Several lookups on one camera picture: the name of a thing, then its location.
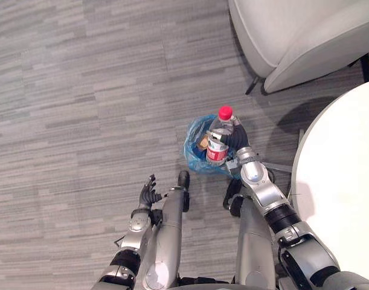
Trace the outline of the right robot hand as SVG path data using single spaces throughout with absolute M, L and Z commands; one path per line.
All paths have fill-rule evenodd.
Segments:
M 248 136 L 241 121 L 236 117 L 231 117 L 233 132 L 231 134 L 221 134 L 214 131 L 207 131 L 207 135 L 214 141 L 220 142 L 238 151 L 245 147 L 251 147 Z

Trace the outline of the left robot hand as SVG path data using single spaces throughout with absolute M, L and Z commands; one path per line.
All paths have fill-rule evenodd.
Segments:
M 162 195 L 156 193 L 155 191 L 156 185 L 155 181 L 156 181 L 155 175 L 152 174 L 147 178 L 147 181 L 144 183 L 139 197 L 139 208 L 151 209 L 154 203 L 162 200 Z

